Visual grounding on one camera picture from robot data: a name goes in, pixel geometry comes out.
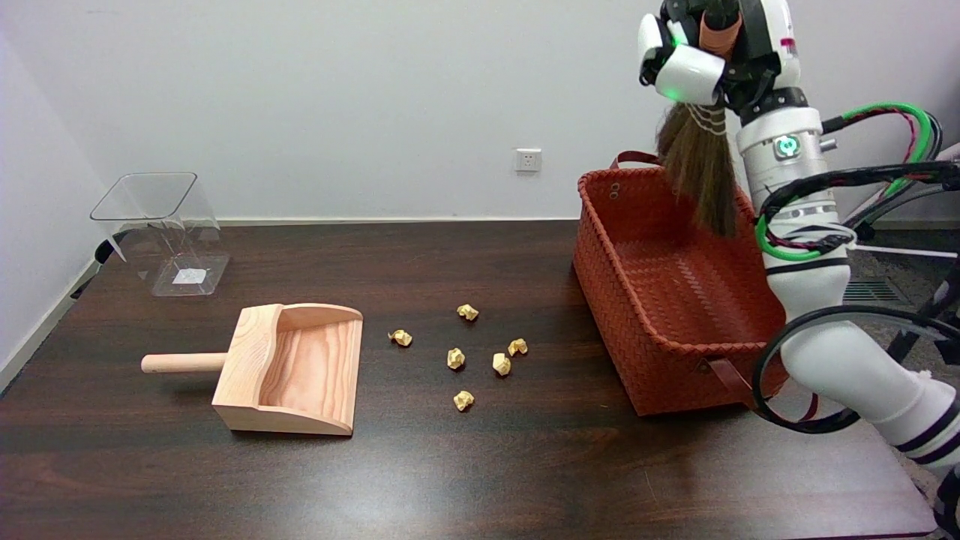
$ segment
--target electrical outlet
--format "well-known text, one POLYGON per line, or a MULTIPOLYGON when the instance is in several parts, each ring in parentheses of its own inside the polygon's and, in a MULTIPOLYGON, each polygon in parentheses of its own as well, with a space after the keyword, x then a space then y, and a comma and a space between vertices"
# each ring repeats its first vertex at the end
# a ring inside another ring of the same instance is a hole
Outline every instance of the electrical outlet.
POLYGON ((517 148, 514 156, 514 170, 516 172, 535 173, 543 166, 542 151, 540 148, 517 148))

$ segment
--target transparent trash bin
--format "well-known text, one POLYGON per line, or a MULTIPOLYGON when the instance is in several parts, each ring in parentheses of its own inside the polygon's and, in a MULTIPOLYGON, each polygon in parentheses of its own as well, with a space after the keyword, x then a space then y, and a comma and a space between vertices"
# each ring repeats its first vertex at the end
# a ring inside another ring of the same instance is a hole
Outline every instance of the transparent trash bin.
POLYGON ((90 213, 154 296, 213 292, 230 257, 193 173, 122 177, 90 213), (122 241, 114 235, 121 233, 122 241))

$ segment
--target green light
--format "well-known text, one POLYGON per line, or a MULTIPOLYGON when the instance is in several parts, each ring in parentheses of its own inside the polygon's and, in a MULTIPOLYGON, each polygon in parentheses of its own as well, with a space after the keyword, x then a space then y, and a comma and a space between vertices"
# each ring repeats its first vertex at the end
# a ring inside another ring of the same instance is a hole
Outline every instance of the green light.
POLYGON ((800 141, 791 135, 783 136, 777 139, 777 149, 782 156, 793 158, 800 150, 800 141))

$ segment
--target woven basket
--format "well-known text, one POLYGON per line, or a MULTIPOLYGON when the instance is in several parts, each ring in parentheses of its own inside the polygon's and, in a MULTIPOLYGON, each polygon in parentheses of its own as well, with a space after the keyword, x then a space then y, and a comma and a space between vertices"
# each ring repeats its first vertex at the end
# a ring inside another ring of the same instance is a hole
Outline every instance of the woven basket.
MULTIPOLYGON (((580 179, 573 262, 636 413, 751 404, 742 376, 785 317, 767 286, 749 200, 738 192, 737 236, 720 238, 693 225, 694 204, 678 198, 662 168, 619 162, 580 179), (722 380, 718 364, 743 391, 722 380)), ((786 379, 779 363, 771 369, 768 396, 786 379)))

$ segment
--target brown leather strap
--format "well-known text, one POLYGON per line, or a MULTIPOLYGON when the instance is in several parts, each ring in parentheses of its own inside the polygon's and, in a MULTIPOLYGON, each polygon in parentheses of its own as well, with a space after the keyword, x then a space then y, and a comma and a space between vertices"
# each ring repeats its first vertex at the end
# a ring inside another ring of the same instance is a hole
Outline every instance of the brown leather strap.
POLYGON ((733 367, 733 364, 731 364, 729 360, 726 358, 708 359, 707 364, 710 366, 710 369, 713 370, 717 379, 727 387, 731 395, 740 403, 749 407, 750 410, 756 410, 754 392, 750 384, 740 375, 740 372, 736 371, 736 368, 733 367))
POLYGON ((620 168, 620 163, 626 163, 627 161, 635 161, 637 163, 650 163, 651 165, 659 165, 660 158, 654 156, 653 154, 647 154, 646 152, 639 152, 638 150, 628 150, 626 152, 621 152, 616 155, 616 158, 611 163, 610 168, 613 170, 620 168))

